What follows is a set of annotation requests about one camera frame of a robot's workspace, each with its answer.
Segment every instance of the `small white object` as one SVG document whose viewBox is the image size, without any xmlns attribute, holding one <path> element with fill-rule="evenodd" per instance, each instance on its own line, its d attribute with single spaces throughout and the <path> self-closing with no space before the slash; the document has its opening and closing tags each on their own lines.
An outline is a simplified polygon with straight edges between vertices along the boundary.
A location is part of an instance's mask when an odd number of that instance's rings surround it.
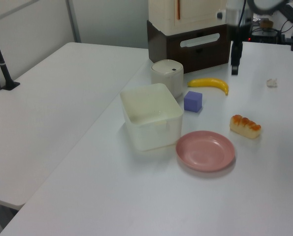
<svg viewBox="0 0 293 236">
<path fill-rule="evenodd" d="M 183 110 L 163 84 L 120 93 L 130 138 L 138 150 L 175 143 L 181 136 Z"/>
<path fill-rule="evenodd" d="M 184 67 L 175 60 L 160 60 L 151 67 L 152 84 L 164 84 L 174 98 L 182 94 Z"/>
<path fill-rule="evenodd" d="M 275 87 L 278 87 L 278 84 L 277 84 L 277 79 L 269 79 L 266 81 L 266 85 L 269 87 L 269 88 L 275 88 Z"/>
</svg>

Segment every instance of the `white canister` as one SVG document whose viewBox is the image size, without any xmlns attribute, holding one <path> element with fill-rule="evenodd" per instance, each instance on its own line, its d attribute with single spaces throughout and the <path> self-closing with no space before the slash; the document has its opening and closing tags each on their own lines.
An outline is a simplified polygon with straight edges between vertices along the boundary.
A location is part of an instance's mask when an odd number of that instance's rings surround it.
<svg viewBox="0 0 293 236">
<path fill-rule="evenodd" d="M 182 94 L 184 67 L 175 60 L 160 60 L 152 68 L 152 84 L 164 84 L 174 98 Z"/>
</svg>

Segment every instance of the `bread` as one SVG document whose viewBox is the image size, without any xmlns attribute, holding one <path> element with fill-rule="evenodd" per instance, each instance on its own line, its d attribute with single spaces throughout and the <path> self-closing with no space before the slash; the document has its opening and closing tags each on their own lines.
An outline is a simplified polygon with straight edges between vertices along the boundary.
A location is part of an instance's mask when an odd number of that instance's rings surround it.
<svg viewBox="0 0 293 236">
<path fill-rule="evenodd" d="M 255 139 L 261 133 L 260 125 L 241 115 L 234 115 L 230 119 L 229 127 L 232 131 L 250 139 Z"/>
</svg>

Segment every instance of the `purple cube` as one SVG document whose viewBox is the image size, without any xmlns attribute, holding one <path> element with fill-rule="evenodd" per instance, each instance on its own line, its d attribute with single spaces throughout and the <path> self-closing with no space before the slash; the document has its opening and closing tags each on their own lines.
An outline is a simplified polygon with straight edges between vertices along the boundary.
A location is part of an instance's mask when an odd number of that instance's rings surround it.
<svg viewBox="0 0 293 236">
<path fill-rule="evenodd" d="M 202 93 L 189 91 L 184 97 L 184 109 L 198 112 L 202 107 Z"/>
</svg>

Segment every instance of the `plate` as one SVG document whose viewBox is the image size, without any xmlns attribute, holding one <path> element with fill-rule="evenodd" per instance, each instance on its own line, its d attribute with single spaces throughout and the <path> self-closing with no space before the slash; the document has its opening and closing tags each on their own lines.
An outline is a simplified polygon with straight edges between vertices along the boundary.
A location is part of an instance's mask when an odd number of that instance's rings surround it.
<svg viewBox="0 0 293 236">
<path fill-rule="evenodd" d="M 195 131 L 182 136 L 176 151 L 185 165 L 203 172 L 221 170 L 235 158 L 231 141 L 211 131 Z"/>
</svg>

